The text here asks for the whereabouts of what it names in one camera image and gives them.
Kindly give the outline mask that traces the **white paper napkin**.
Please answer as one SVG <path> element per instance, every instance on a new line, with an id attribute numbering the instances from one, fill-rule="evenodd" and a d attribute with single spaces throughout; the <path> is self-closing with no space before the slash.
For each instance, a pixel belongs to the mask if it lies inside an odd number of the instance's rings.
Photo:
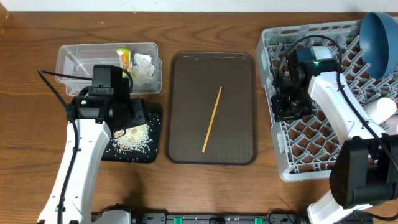
<path id="1" fill-rule="evenodd" d="M 150 55 L 135 53 L 133 59 L 134 84 L 136 86 L 149 84 L 155 72 L 152 57 Z"/>

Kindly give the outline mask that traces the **light blue small bowl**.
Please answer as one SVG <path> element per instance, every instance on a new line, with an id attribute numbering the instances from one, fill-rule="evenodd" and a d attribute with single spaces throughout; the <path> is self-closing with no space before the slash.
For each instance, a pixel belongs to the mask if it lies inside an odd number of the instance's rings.
<path id="1" fill-rule="evenodd" d="M 316 60 L 333 58 L 328 47 L 325 46 L 311 46 L 310 50 Z"/>

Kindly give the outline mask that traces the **yellow green snack wrapper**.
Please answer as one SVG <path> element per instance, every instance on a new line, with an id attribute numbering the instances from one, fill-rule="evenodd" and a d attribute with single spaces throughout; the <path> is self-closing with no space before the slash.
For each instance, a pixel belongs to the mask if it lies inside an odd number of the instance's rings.
<path id="1" fill-rule="evenodd" d="M 120 67 L 131 72 L 131 51 L 127 48 L 118 48 L 116 53 L 119 55 Z"/>

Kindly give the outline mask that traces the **pale green cup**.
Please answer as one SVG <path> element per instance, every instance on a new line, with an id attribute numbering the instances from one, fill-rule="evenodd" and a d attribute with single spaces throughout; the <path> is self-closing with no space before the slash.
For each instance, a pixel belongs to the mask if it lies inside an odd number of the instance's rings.
<path id="1" fill-rule="evenodd" d="M 376 124 L 382 124 L 396 112 L 397 106 L 392 99 L 382 97 L 364 105 L 363 108 Z"/>

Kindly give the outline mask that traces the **pink cup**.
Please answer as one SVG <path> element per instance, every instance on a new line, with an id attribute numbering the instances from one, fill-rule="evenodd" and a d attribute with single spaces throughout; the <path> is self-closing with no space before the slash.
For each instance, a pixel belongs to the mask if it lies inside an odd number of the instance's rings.
<path id="1" fill-rule="evenodd" d="M 384 127 L 386 129 L 386 133 L 388 135 L 396 135 L 398 133 L 398 115 L 391 116 L 384 123 Z"/>

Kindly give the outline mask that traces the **dark blue plate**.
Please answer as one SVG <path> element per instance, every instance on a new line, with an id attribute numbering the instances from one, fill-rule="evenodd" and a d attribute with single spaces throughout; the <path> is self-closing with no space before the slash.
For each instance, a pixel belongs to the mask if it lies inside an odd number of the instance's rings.
<path id="1" fill-rule="evenodd" d="M 362 60 L 374 79 L 382 79 L 397 70 L 397 19 L 383 12 L 369 12 L 361 22 Z"/>

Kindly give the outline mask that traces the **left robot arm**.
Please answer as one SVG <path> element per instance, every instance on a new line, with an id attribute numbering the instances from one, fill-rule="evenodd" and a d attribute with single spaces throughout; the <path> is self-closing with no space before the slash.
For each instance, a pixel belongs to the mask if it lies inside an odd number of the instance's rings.
<path id="1" fill-rule="evenodd" d="M 67 141 L 57 178 L 38 223 L 92 223 L 92 199 L 104 150 L 115 132 L 147 124 L 143 99 L 131 98 L 131 73 L 114 65 L 94 65 L 90 86 L 70 103 Z"/>

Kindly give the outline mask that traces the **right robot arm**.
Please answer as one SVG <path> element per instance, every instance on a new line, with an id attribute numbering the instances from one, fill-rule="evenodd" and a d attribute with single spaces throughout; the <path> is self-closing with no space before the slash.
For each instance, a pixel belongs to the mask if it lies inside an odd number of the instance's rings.
<path id="1" fill-rule="evenodd" d="M 289 77 L 273 76 L 271 98 L 275 121 L 298 120 L 316 103 L 333 128 L 340 152 L 330 172 L 329 191 L 307 207 L 307 223 L 343 223 L 352 217 L 394 221 L 367 211 L 397 199 L 397 136 L 389 135 L 370 118 L 346 84 L 338 59 L 321 58 L 310 47 L 293 43 L 283 54 Z"/>

